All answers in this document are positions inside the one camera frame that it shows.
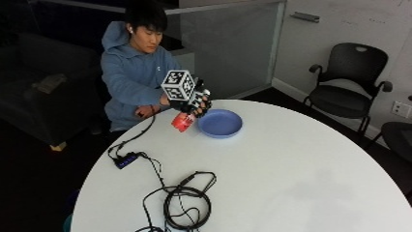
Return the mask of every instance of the red can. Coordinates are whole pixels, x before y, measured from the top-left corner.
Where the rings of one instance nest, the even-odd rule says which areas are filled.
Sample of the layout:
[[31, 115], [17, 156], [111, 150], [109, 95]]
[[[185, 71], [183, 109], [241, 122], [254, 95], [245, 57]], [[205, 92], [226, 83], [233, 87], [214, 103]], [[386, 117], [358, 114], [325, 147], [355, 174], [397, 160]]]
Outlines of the red can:
[[179, 113], [175, 119], [173, 120], [171, 124], [179, 129], [181, 132], [185, 132], [195, 122], [195, 115], [187, 113]]

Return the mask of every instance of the electrical outlet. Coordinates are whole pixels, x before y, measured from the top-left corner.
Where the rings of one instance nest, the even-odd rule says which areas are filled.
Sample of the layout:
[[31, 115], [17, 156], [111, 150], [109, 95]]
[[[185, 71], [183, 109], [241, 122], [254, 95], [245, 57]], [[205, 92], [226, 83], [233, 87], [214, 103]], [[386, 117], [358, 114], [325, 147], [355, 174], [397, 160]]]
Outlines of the electrical outlet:
[[393, 107], [393, 113], [401, 117], [409, 118], [411, 113], [411, 105], [397, 101]]

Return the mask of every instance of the black cable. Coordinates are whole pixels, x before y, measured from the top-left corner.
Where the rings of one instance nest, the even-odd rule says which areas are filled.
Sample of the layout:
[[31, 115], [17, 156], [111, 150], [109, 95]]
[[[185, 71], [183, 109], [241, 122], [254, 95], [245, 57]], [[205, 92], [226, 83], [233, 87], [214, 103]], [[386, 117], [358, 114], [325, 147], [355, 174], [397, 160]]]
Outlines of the black cable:
[[[217, 182], [215, 174], [213, 172], [199, 172], [198, 171], [189, 178], [186, 178], [181, 182], [179, 186], [177, 186], [177, 187], [166, 187], [165, 178], [161, 175], [162, 171], [158, 170], [153, 159], [146, 154], [142, 155], [142, 156], [145, 158], [147, 158], [153, 162], [153, 166], [155, 168], [155, 171], [157, 171], [157, 174], [158, 174], [158, 177], [161, 179], [163, 187], [158, 188], [157, 190], [154, 190], [150, 194], [146, 195], [146, 197], [143, 199], [143, 209], [145, 209], [145, 213], [146, 213], [146, 216], [147, 216], [147, 219], [149, 219], [150, 226], [137, 230], [137, 232], [141, 232], [141, 231], [147, 230], [147, 229], [150, 229], [149, 232], [169, 232], [170, 230], [169, 230], [167, 224], [173, 228], [179, 229], [179, 230], [187, 230], [187, 231], [194, 231], [195, 229], [199, 230], [199, 228], [207, 223], [207, 220], [209, 220], [210, 215], [211, 215], [211, 201], [210, 201], [210, 199], [207, 197], [207, 191], [209, 191], [209, 189], [213, 187], [213, 185]], [[197, 177], [197, 175], [201, 175], [201, 174], [210, 174], [213, 176], [210, 182], [206, 185], [205, 190], [198, 190], [197, 188], [186, 187], [189, 182], [191, 182], [194, 180], [194, 178]], [[147, 198], [151, 195], [154, 195], [157, 192], [159, 192], [161, 190], [165, 190], [169, 193], [169, 196], [167, 196], [167, 199], [166, 199], [166, 203], [165, 203], [166, 231], [161, 227], [154, 226], [151, 215], [150, 215], [150, 212], [149, 212], [149, 209], [147, 209], [147, 206], [146, 206]], [[170, 213], [170, 210], [169, 210], [170, 209], [171, 200], [177, 196], [179, 197], [181, 208], [182, 208], [182, 211], [183, 211], [183, 213], [181, 215], [173, 215]], [[206, 216], [203, 218], [202, 218], [201, 210], [198, 208], [193, 207], [193, 208], [185, 210], [183, 203], [182, 203], [182, 198], [181, 198], [182, 196], [193, 196], [193, 197], [203, 198], [206, 200], [206, 203], [207, 203], [207, 213], [206, 213]], [[194, 210], [198, 211], [198, 220], [197, 221], [194, 221], [193, 217], [189, 214], [190, 211], [194, 211]], [[174, 218], [179, 218], [179, 217], [183, 217], [183, 216], [187, 216], [191, 219], [191, 221], [193, 221], [191, 225], [182, 225], [182, 224], [179, 224], [174, 220]]]
[[134, 138], [131, 138], [130, 140], [127, 141], [123, 141], [122, 143], [119, 143], [118, 145], [113, 146], [109, 148], [107, 150], [107, 156], [111, 158], [111, 159], [115, 159], [113, 156], [111, 156], [111, 152], [114, 151], [115, 148], [118, 148], [117, 150], [117, 157], [119, 157], [119, 151], [125, 148], [125, 146], [131, 142], [134, 141], [135, 139], [138, 139], [146, 132], [150, 131], [150, 129], [153, 128], [153, 125], [157, 121], [157, 114], [155, 114], [155, 108], [154, 108], [154, 105], [151, 105], [153, 107], [153, 113], [154, 113], [154, 116], [153, 116], [153, 122], [151, 124], [149, 125], [149, 127], [141, 132], [139, 135], [137, 135]]

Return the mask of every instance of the black office chair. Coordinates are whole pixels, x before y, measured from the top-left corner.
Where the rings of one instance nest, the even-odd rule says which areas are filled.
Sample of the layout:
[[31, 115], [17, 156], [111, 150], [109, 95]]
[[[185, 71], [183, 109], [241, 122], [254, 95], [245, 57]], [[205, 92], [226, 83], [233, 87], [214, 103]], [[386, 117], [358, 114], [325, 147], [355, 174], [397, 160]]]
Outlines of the black office chair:
[[[382, 132], [366, 146], [366, 150], [377, 143], [383, 136], [390, 149], [406, 160], [412, 162], [412, 124], [389, 122], [382, 127]], [[412, 190], [406, 193], [406, 197], [412, 196]]]
[[[322, 65], [313, 65], [310, 72], [319, 71], [318, 87], [305, 99], [322, 111], [350, 119], [362, 119], [358, 129], [359, 138], [363, 138], [370, 125], [370, 109], [374, 100], [383, 88], [385, 92], [393, 90], [389, 81], [377, 86], [377, 79], [387, 66], [389, 55], [377, 47], [359, 43], [339, 43], [334, 46], [327, 71]], [[327, 82], [335, 79], [347, 79], [357, 83], [367, 95], [343, 87], [333, 86]]]

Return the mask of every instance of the white round table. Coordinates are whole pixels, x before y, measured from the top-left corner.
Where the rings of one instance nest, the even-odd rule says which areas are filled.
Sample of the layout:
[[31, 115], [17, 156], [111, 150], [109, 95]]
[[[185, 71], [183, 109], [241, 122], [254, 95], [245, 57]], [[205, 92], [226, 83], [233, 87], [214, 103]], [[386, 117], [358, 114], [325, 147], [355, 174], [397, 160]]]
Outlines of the white round table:
[[[201, 231], [412, 230], [412, 210], [394, 180], [337, 130], [266, 103], [214, 101], [213, 108], [242, 116], [245, 126], [234, 137], [207, 137], [197, 124], [179, 132], [170, 124], [178, 114], [173, 109], [158, 115], [151, 130], [121, 153], [146, 152], [157, 159], [167, 186], [197, 171], [215, 173], [217, 184], [206, 193], [211, 216]], [[119, 141], [137, 136], [151, 120]], [[207, 178], [194, 184], [202, 188]], [[149, 226], [143, 198], [161, 187], [147, 159], [121, 170], [105, 153], [82, 188], [71, 231], [123, 232]], [[154, 225], [162, 228], [165, 200], [159, 193], [147, 201]]]

